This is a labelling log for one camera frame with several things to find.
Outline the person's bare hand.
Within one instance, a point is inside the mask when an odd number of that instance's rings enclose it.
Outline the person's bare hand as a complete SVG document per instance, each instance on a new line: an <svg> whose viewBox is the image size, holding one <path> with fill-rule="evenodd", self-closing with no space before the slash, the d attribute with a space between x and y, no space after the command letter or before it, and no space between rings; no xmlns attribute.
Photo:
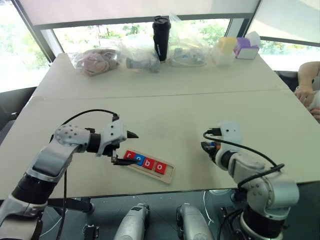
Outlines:
<svg viewBox="0 0 320 240"><path fill-rule="evenodd" d="M311 86L299 85L295 89L294 95L304 106L308 107L313 102L315 91L313 91Z"/></svg>

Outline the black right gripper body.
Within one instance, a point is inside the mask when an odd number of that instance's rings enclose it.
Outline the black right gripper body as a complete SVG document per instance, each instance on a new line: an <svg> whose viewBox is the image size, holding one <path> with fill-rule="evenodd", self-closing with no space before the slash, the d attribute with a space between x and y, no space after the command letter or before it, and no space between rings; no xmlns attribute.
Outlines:
<svg viewBox="0 0 320 240"><path fill-rule="evenodd" d="M208 153L210 159L212 162L216 163L216 155L217 152L220 150L219 146L207 146L206 147L206 152Z"/></svg>

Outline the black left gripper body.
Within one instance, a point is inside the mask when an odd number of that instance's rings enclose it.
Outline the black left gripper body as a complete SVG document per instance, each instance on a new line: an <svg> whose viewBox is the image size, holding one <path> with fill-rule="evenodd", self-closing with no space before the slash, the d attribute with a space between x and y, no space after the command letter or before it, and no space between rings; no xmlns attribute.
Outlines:
<svg viewBox="0 0 320 240"><path fill-rule="evenodd" d="M120 143L111 143L105 146L102 155L110 157L111 163L119 163L117 149L120 148Z"/></svg>

